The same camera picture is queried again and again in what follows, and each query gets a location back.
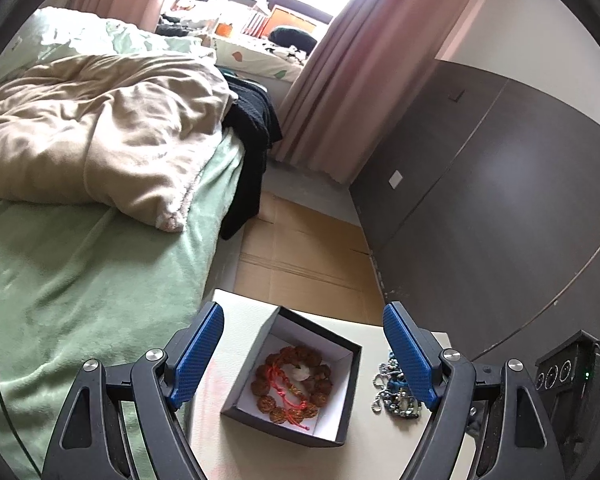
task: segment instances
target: orange object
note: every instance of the orange object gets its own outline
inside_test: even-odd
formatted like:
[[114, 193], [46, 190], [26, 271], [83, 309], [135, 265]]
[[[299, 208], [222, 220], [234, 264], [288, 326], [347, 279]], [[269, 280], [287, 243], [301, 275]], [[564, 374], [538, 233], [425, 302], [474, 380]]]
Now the orange object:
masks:
[[231, 36], [232, 30], [234, 30], [234, 26], [231, 23], [218, 23], [216, 34], [223, 38], [228, 38]]
[[260, 34], [260, 37], [268, 37], [269, 33], [278, 25], [292, 25], [293, 27], [306, 30], [309, 34], [311, 34], [315, 29], [315, 24], [304, 19], [304, 17], [301, 15], [291, 12], [290, 10], [283, 9], [282, 7], [275, 6], [267, 25]]

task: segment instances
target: gray wardrobe door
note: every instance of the gray wardrobe door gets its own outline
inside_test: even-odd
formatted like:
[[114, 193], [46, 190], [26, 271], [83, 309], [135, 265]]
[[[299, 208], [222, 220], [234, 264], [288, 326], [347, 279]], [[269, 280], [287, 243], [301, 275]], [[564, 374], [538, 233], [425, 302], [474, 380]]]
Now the gray wardrobe door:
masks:
[[[474, 130], [506, 82], [502, 76], [439, 62], [394, 130], [350, 187], [372, 250], [388, 241]], [[389, 178], [403, 181], [393, 190]]]
[[387, 300], [473, 356], [600, 244], [600, 126], [510, 81], [450, 171], [375, 254]]

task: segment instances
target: black box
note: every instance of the black box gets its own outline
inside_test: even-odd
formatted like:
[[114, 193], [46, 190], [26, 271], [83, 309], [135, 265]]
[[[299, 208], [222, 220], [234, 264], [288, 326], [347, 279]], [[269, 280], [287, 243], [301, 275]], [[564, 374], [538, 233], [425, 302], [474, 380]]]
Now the black box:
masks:
[[[333, 390], [329, 402], [320, 409], [316, 418], [305, 419], [302, 422], [311, 428], [309, 431], [288, 422], [273, 424], [269, 415], [257, 409], [257, 399], [251, 393], [255, 370], [264, 363], [267, 355], [276, 353], [285, 346], [298, 345], [319, 350], [323, 362], [331, 367]], [[349, 428], [361, 351], [359, 345], [280, 306], [258, 332], [221, 413], [256, 430], [302, 446], [342, 446]], [[275, 392], [271, 392], [270, 395], [278, 401], [279, 406], [282, 405]]]

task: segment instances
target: cardboard sheet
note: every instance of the cardboard sheet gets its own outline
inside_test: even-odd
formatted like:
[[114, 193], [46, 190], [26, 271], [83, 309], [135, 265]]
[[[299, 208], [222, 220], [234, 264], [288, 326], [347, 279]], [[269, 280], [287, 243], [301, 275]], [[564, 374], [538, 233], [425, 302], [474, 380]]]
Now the cardboard sheet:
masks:
[[358, 323], [382, 323], [362, 229], [263, 193], [248, 222], [234, 292], [254, 300]]

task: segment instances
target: electrical outlet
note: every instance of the electrical outlet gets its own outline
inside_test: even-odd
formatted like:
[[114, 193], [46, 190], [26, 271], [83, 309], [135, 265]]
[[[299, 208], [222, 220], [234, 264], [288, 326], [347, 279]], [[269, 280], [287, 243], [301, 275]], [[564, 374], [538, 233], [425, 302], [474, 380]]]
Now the electrical outlet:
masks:
[[395, 189], [398, 187], [398, 184], [400, 184], [401, 181], [402, 175], [400, 174], [400, 171], [395, 170], [394, 174], [392, 174], [391, 178], [389, 179], [389, 185]]

